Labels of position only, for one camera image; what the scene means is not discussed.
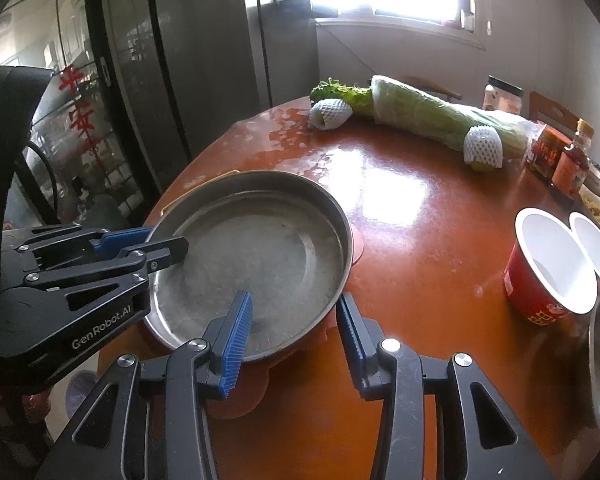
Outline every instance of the refrigerator door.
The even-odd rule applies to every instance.
[[[170,101],[168,74],[158,57],[160,38],[152,26],[149,0],[106,0],[109,45],[120,67],[119,81],[154,168],[160,190],[165,190],[191,161],[189,144],[174,100]]]
[[[271,88],[269,86],[269,67],[266,63],[266,53],[263,43],[264,35],[261,27],[260,0],[244,0],[244,7],[247,16],[247,27],[249,29],[253,69],[258,88],[258,104],[260,111],[264,111],[271,108],[273,104],[271,101]]]
[[[271,106],[309,95],[320,81],[311,0],[259,0]]]
[[[176,102],[196,156],[235,121],[269,107],[268,98],[261,99],[266,78],[257,0],[249,0],[250,23],[245,0],[155,3]],[[256,77],[252,36],[254,47],[260,50],[260,77]]]

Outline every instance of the orange wooden table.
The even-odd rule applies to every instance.
[[[536,441],[557,479],[575,479],[600,448],[576,394],[574,324],[532,325],[506,303],[502,272],[514,218],[528,206],[564,216],[519,162],[474,173],[435,142],[349,120],[334,132],[306,126],[308,100],[234,125],[182,172],[155,207],[230,170],[299,173],[328,189],[365,240],[346,289],[419,354],[467,352]],[[132,327],[100,352],[100,369],[132,352],[155,355]],[[340,338],[299,351],[270,371],[263,401],[235,420],[212,420],[221,480],[366,480],[381,403],[353,388]],[[427,399],[425,477],[436,477],[435,415]]]

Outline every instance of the white wall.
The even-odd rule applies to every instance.
[[[323,23],[320,77],[366,86],[379,73],[426,77],[482,105],[488,75],[554,99],[596,128],[600,163],[600,25],[581,0],[486,0],[484,49],[403,28]],[[526,102],[523,114],[526,113]]]
[[[571,34],[560,102],[595,127],[590,156],[600,164],[600,24],[582,0],[566,0],[566,3]]]

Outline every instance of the condiment jar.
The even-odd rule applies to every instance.
[[[574,200],[589,171],[589,150],[593,127],[580,119],[573,142],[562,150],[562,155],[552,176],[552,187]]]
[[[510,114],[520,115],[522,98],[525,91],[494,76],[489,76],[489,83],[484,89],[483,110],[502,110]]]

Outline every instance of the jar lid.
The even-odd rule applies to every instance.
[[[593,126],[587,123],[587,121],[584,119],[580,119],[578,121],[578,131],[585,137],[589,137],[589,139],[593,138]]]
[[[522,88],[518,88],[517,86],[513,86],[512,84],[503,81],[502,79],[498,79],[492,75],[489,76],[489,84],[491,86],[495,86],[500,90],[504,90],[505,92],[509,92],[510,94],[515,95],[516,97],[520,97],[521,99],[525,95],[525,91]]]

